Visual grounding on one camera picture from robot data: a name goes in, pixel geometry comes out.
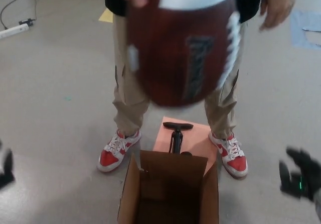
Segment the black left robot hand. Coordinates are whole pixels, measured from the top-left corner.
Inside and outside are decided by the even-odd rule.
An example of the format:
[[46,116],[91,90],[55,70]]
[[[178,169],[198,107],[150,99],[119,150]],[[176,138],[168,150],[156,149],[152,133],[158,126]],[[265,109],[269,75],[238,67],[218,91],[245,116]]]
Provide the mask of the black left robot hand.
[[5,148],[1,141],[1,190],[14,183],[14,158],[10,148]]

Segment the person's left hand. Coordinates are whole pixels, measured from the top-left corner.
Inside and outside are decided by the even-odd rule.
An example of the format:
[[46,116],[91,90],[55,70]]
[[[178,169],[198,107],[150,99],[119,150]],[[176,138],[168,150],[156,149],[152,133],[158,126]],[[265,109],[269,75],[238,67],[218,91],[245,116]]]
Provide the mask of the person's left hand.
[[260,30],[269,30],[283,23],[290,15],[295,0],[261,0],[260,15],[266,15]]

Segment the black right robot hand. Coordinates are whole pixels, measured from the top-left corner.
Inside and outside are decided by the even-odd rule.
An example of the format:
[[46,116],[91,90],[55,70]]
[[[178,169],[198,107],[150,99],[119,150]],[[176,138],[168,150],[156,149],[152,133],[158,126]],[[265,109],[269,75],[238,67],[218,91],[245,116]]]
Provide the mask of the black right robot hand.
[[320,190],[320,163],[303,149],[287,147],[286,153],[299,171],[291,172],[285,162],[279,162],[281,192],[294,198],[314,201],[314,195]]

